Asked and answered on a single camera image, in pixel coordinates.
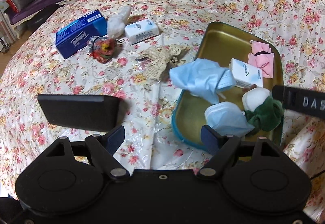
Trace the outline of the white tissue pack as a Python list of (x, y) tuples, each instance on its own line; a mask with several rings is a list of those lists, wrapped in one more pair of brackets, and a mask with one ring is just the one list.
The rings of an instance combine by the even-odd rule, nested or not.
[(160, 34), (159, 28), (151, 19), (144, 19), (125, 27), (125, 36), (133, 45)]
[(263, 87), (263, 74), (259, 68), (232, 58), (229, 69), (232, 72), (237, 87), (249, 88), (252, 85)]

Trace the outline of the black round stool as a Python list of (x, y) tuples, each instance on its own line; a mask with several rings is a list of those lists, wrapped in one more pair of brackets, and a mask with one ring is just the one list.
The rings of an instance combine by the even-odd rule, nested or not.
[(35, 32), (59, 7), (59, 4), (53, 4), (40, 10), (36, 15), (27, 21), (28, 30)]

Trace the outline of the blue tissue box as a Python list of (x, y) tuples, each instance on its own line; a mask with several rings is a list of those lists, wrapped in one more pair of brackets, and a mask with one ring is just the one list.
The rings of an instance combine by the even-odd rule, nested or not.
[(94, 36), (107, 34), (107, 21), (94, 10), (56, 32), (55, 46), (64, 59), (77, 53)]

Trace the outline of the pink plush toy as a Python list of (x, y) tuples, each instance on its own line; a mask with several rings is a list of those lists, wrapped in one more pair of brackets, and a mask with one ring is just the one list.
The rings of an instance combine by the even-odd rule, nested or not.
[(273, 78), (274, 53), (269, 44), (251, 40), (251, 52), (248, 54), (248, 64), (259, 68), (264, 78)]

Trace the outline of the floral bed cover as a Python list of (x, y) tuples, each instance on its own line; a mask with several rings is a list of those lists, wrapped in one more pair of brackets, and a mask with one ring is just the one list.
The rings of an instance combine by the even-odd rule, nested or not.
[[(110, 17), (126, 5), (131, 21), (152, 19), (162, 33), (133, 46), (125, 42), (107, 64), (90, 57), (87, 48), (69, 59), (56, 49), (56, 32), (75, 19), (93, 10)], [(135, 59), (151, 47), (184, 47), (189, 62), (215, 21), (272, 44), (285, 85), (324, 91), (324, 0), (72, 0), (29, 37), (1, 77), (2, 187), (15, 196), (17, 177), (58, 137), (79, 141), (89, 135), (47, 123), (38, 94), (122, 98), (126, 140), (115, 157), (125, 168), (198, 171), (210, 155), (179, 142), (170, 126), (180, 90), (169, 80), (147, 79)]]

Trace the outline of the white fluffy plush keychain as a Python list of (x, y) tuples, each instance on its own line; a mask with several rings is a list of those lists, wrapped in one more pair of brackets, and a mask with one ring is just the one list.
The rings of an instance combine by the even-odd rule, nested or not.
[(107, 36), (110, 38), (119, 38), (125, 30), (130, 14), (131, 6), (126, 5), (118, 14), (111, 16), (107, 21)]

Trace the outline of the blue face mask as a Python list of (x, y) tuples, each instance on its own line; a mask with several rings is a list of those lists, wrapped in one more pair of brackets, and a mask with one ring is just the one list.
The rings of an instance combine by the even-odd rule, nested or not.
[(208, 107), (204, 116), (207, 125), (222, 136), (243, 137), (255, 129), (248, 123), (244, 111), (231, 102), (221, 102)]
[(169, 75), (173, 85), (211, 104), (219, 103), (218, 95), (236, 85), (229, 68), (207, 59), (198, 58), (172, 68)]

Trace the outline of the green white plush toy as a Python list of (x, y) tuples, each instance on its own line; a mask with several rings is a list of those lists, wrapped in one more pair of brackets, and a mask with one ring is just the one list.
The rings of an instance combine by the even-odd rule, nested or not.
[(260, 131), (270, 132), (282, 121), (284, 108), (279, 100), (272, 97), (268, 89), (255, 87), (246, 91), (242, 97), (245, 117), (254, 129), (247, 135), (255, 135)]

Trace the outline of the beige crochet doily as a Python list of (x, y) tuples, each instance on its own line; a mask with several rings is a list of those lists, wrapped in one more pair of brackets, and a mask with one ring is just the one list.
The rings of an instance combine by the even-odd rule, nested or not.
[(146, 78), (159, 81), (167, 66), (178, 65), (180, 59), (188, 51), (189, 48), (184, 45), (151, 46), (144, 50), (135, 61), (142, 66), (143, 75)]

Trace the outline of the gold metal tray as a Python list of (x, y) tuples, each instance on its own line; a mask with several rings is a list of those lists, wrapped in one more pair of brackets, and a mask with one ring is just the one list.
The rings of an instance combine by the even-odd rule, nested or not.
[[(283, 85), (283, 71), (280, 54), (269, 42), (250, 34), (244, 30), (222, 22), (212, 22), (207, 26), (195, 59), (209, 59), (219, 63), (220, 66), (229, 66), (231, 58), (246, 62), (251, 52), (250, 41), (263, 42), (269, 45), (274, 53), (274, 75), (272, 79), (263, 78), (263, 86), (272, 90), (274, 85)], [(233, 87), (223, 93), (225, 99), (236, 104), (241, 110), (242, 88)], [(171, 118), (171, 128), (177, 139), (191, 147), (207, 151), (200, 139), (200, 130), (206, 125), (205, 110), (211, 104), (200, 97), (192, 96), (188, 91), (182, 90)], [(260, 131), (251, 136), (245, 136), (248, 141), (255, 141), (257, 136), (265, 136), (274, 144), (280, 146), (283, 130), (283, 118), (277, 128), (270, 132)]]

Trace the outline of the colourful patterned cloth bundle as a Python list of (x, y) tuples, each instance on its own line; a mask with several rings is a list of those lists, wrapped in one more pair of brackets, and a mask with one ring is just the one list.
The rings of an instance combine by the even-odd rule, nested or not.
[(113, 57), (116, 43), (117, 41), (111, 37), (93, 36), (89, 38), (87, 47), (91, 57), (105, 64)]

